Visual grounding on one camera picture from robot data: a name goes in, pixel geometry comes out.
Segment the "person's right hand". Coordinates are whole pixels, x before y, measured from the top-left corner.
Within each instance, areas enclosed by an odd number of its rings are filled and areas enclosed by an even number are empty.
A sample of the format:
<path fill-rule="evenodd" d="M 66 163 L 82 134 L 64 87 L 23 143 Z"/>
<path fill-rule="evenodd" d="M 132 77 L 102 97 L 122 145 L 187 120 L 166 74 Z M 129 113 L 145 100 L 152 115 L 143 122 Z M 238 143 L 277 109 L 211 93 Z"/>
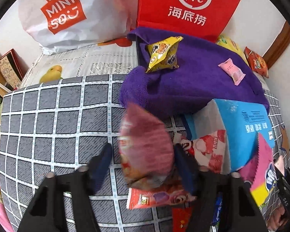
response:
<path fill-rule="evenodd" d="M 267 228 L 269 231 L 277 231 L 280 227 L 283 227 L 287 222 L 287 218 L 283 218 L 285 213 L 284 207 L 281 205 L 277 207 L 267 222 Z"/>

